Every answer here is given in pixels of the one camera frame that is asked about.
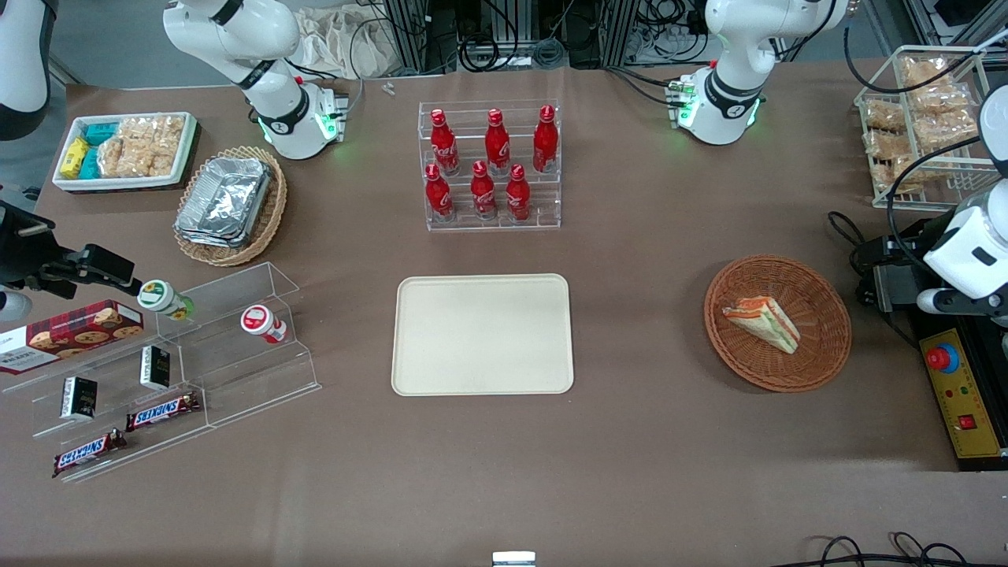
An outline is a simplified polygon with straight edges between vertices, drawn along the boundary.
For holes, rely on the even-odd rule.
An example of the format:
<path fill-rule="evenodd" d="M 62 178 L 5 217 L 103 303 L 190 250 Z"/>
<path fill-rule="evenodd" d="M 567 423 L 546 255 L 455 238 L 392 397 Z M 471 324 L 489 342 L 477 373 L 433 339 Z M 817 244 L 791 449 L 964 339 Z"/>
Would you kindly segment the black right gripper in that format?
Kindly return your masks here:
<path fill-rule="evenodd" d="M 135 265 L 122 256 L 89 243 L 76 254 L 76 265 L 48 265 L 60 259 L 60 244 L 54 236 L 55 223 L 2 201 L 1 284 L 25 288 L 37 277 L 44 291 L 73 298 L 78 284 L 116 288 L 136 297 L 141 280 L 134 276 Z"/>

